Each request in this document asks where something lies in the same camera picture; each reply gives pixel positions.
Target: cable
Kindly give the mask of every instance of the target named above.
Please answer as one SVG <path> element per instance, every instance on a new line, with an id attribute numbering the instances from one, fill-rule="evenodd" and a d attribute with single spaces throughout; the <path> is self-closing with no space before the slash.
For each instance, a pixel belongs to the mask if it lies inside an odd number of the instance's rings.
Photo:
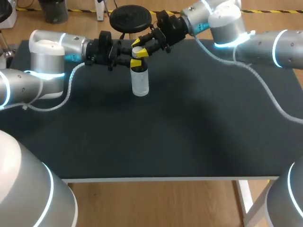
<path id="1" fill-rule="evenodd" d="M 23 7 L 21 7 L 21 6 L 18 5 L 19 0 L 17 0 L 17 7 L 18 7 L 18 8 L 21 8 L 21 9 L 28 8 L 28 7 L 32 6 L 32 4 L 34 3 L 34 1 L 35 1 L 35 0 L 32 0 L 32 2 L 31 2 L 28 6 L 23 6 Z"/>
<path id="2" fill-rule="evenodd" d="M 119 39 L 124 39 L 125 33 L 122 33 Z"/>
<path id="3" fill-rule="evenodd" d="M 114 3 L 115 3 L 115 6 L 116 6 L 116 8 L 118 8 L 118 5 L 117 5 L 117 2 L 116 2 L 116 0 L 114 0 Z"/>
<path id="4" fill-rule="evenodd" d="M 52 108 L 48 108 L 48 109 L 40 109 L 40 108 L 37 108 L 37 107 L 34 107 L 32 105 L 24 105 L 22 108 L 23 109 L 32 109 L 32 110 L 35 110 L 35 111 L 39 111 L 39 112 L 48 112 L 48 111 L 53 111 L 53 110 L 56 110 L 56 109 L 59 109 L 60 107 L 64 106 L 66 104 L 66 102 L 68 101 L 68 99 L 70 98 L 70 95 L 71 95 L 71 83 L 72 83 L 72 79 L 76 73 L 76 71 L 81 68 L 82 66 L 84 66 L 85 63 L 81 63 L 79 65 L 77 65 L 71 72 L 71 76 L 70 76 L 70 80 L 68 81 L 68 89 L 67 89 L 67 94 L 66 94 L 66 97 L 65 99 L 63 100 L 63 102 L 61 102 L 59 105 L 55 106 L 55 107 L 52 107 Z"/>
<path id="5" fill-rule="evenodd" d="M 285 117 L 286 119 L 298 123 L 298 124 L 303 124 L 303 119 L 301 118 L 297 118 L 297 117 L 293 117 L 291 115 L 289 115 L 288 113 L 286 113 L 282 107 L 280 106 L 280 104 L 278 103 L 278 101 L 276 100 L 276 98 L 274 97 L 273 93 L 270 91 L 269 87 L 267 86 L 267 84 L 265 83 L 265 81 L 262 79 L 262 77 L 249 65 L 246 65 L 243 62 L 239 62 L 239 61 L 228 61 L 228 60 L 224 60 L 221 59 L 217 56 L 215 56 L 213 53 L 211 53 L 202 43 L 201 41 L 197 38 L 197 36 L 195 36 L 195 40 L 196 42 L 199 44 L 199 46 L 209 55 L 211 56 L 213 59 L 224 63 L 226 65 L 236 65 L 242 68 L 245 68 L 247 70 L 249 70 L 257 79 L 258 81 L 261 83 L 261 85 L 263 86 L 263 88 L 266 90 L 267 94 L 269 95 L 269 98 L 271 99 L 271 101 L 273 102 L 274 106 L 276 107 L 276 109 L 281 113 L 281 115 L 283 117 Z"/>

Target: robotic arm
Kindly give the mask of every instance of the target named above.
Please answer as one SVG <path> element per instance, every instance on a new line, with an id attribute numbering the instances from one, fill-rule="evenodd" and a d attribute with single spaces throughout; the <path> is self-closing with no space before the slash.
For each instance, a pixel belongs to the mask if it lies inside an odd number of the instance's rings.
<path id="1" fill-rule="evenodd" d="M 57 98 L 63 92 L 64 60 L 86 65 L 129 67 L 133 93 L 148 94 L 148 66 L 145 57 L 159 49 L 171 52 L 171 46 L 186 35 L 210 29 L 214 45 L 222 58 L 247 63 L 262 63 L 303 69 L 302 31 L 248 33 L 241 17 L 240 0 L 201 0 L 181 11 L 180 17 L 157 14 L 157 27 L 140 36 L 132 47 L 113 42 L 110 32 L 98 39 L 51 31 L 34 31 L 29 40 L 31 68 L 0 71 L 0 109 L 11 104 L 29 104 L 37 99 Z"/>

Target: white cable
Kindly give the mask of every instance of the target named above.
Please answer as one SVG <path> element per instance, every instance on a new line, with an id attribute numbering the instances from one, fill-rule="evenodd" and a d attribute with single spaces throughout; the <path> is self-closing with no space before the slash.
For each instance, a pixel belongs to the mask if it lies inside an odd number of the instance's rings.
<path id="1" fill-rule="evenodd" d="M 195 36 L 195 40 L 196 42 L 199 44 L 199 46 L 209 55 L 211 56 L 213 59 L 227 64 L 227 65 L 237 65 L 239 67 L 245 68 L 247 70 L 249 70 L 257 79 L 258 81 L 261 83 L 261 85 L 263 86 L 263 88 L 266 90 L 267 94 L 269 95 L 269 98 L 271 99 L 271 101 L 273 102 L 274 106 L 276 107 L 276 109 L 281 113 L 281 115 L 283 117 L 285 117 L 286 119 L 298 123 L 298 124 L 303 124 L 303 119 L 301 118 L 297 118 L 297 117 L 293 117 L 291 115 L 289 115 L 288 113 L 286 113 L 282 107 L 280 106 L 280 104 L 277 102 L 276 98 L 274 97 L 273 93 L 270 91 L 269 87 L 267 86 L 267 84 L 265 83 L 265 81 L 262 79 L 262 77 L 249 65 L 246 65 L 243 62 L 239 62 L 239 61 L 228 61 L 228 60 L 224 60 L 221 59 L 217 56 L 215 56 L 213 53 L 211 53 L 201 42 L 200 40 Z"/>
<path id="2" fill-rule="evenodd" d="M 32 105 L 24 105 L 23 108 L 24 108 L 24 109 L 29 108 L 29 109 L 32 109 L 32 110 L 35 110 L 35 111 L 39 111 L 39 112 L 48 112 L 48 111 L 53 111 L 53 110 L 59 109 L 60 107 L 64 106 L 65 103 L 66 103 L 66 102 L 68 101 L 68 99 L 70 98 L 70 95 L 71 95 L 71 83 L 72 83 L 72 79 L 73 79 L 73 77 L 74 77 L 76 71 L 77 71 L 80 67 L 82 67 L 82 66 L 84 66 L 84 65 L 85 65 L 85 63 L 81 63 L 81 64 L 77 65 L 77 66 L 72 70 L 71 76 L 70 76 L 70 80 L 69 80 L 69 82 L 68 82 L 68 89 L 67 89 L 66 97 L 65 97 L 65 99 L 63 100 L 63 102 L 61 102 L 59 105 L 57 105 L 57 106 L 55 106 L 55 107 L 52 107 L 52 108 L 48 108 L 48 109 L 41 109 L 41 108 L 34 107 L 34 106 L 32 106 Z"/>

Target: yellow and black tape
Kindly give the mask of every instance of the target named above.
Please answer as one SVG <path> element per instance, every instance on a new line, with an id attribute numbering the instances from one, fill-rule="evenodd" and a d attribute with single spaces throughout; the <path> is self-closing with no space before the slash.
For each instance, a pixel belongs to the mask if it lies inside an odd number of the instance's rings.
<path id="1" fill-rule="evenodd" d="M 41 9 L 24 9 L 16 8 L 17 11 L 41 11 Z M 68 9 L 69 12 L 95 13 L 96 10 L 87 9 Z M 242 13 L 303 13 L 303 10 L 241 10 Z M 150 11 L 151 14 L 156 14 L 159 11 Z M 166 11 L 168 14 L 180 14 L 179 11 Z"/>

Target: blue led light ring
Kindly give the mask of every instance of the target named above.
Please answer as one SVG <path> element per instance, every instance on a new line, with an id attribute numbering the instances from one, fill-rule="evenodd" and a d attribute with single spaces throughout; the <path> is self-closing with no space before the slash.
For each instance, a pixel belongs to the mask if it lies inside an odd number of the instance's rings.
<path id="1" fill-rule="evenodd" d="M 31 70 L 26 70 L 24 72 L 29 73 L 29 74 L 33 75 L 34 77 L 38 77 L 40 79 L 46 79 L 46 80 L 50 80 L 50 79 L 58 78 L 58 77 L 64 77 L 64 73 L 49 74 L 49 73 L 35 72 L 35 71 L 31 71 Z"/>
<path id="2" fill-rule="evenodd" d="M 276 61 L 276 45 L 277 45 L 277 43 L 278 43 L 278 41 L 279 41 L 279 38 L 281 37 L 281 35 L 283 35 L 283 33 L 284 32 L 286 32 L 287 31 L 287 29 L 286 30 L 283 30 L 282 32 L 280 32 L 278 35 L 277 35 L 277 37 L 276 37 L 276 39 L 275 39 L 275 41 L 274 41 L 274 45 L 273 45 L 273 60 L 274 60 L 274 63 L 276 64 L 276 66 L 277 67 L 280 67 L 280 68 L 282 68 L 282 66 L 281 65 L 279 65 L 278 64 L 278 62 Z"/>
<path id="3" fill-rule="evenodd" d="M 293 191 L 292 191 L 292 188 L 291 188 L 291 185 L 290 185 L 290 173 L 292 171 L 292 168 L 294 166 L 294 163 L 292 164 L 292 166 L 289 168 L 289 171 L 288 171 L 288 176 L 287 176 L 287 187 L 288 187 L 288 192 L 289 192 L 289 195 L 290 195 L 290 198 L 292 199 L 292 202 L 294 204 L 294 207 L 297 209 L 297 211 L 299 212 L 299 214 L 301 215 L 301 217 L 303 218 L 303 212 L 302 210 L 300 209 L 297 201 L 295 200 L 294 198 L 294 194 L 293 194 Z"/>
<path id="4" fill-rule="evenodd" d="M 48 197 L 48 201 L 47 201 L 47 204 L 40 216 L 40 218 L 38 219 L 38 221 L 36 222 L 36 224 L 33 226 L 33 227 L 38 227 L 41 222 L 43 221 L 44 217 L 46 216 L 46 213 L 51 205 L 51 202 L 52 202 L 52 199 L 53 199 L 53 175 L 52 175 L 52 172 L 49 170 L 49 168 L 46 166 L 46 164 L 44 164 L 47 171 L 48 171 L 48 174 L 49 174 L 49 177 L 51 179 L 51 191 L 49 192 L 49 197 Z"/>
<path id="5" fill-rule="evenodd" d="M 216 44 L 216 43 L 214 43 L 214 45 L 218 48 L 236 47 L 236 46 L 248 41 L 250 39 L 250 37 L 252 35 L 254 35 L 255 33 L 256 33 L 256 31 L 251 31 L 249 34 L 247 32 L 245 32 L 245 33 L 239 35 L 239 37 L 236 40 L 234 40 L 230 43 L 226 43 L 226 44 Z"/>
<path id="6" fill-rule="evenodd" d="M 4 103 L 2 105 L 0 105 L 0 108 L 3 108 L 9 102 L 9 98 L 10 98 L 10 86 L 9 86 L 9 80 L 8 80 L 8 78 L 2 72 L 0 72 L 0 76 L 3 79 L 3 81 L 5 83 L 5 86 L 6 86 L 6 98 L 4 100 Z"/>

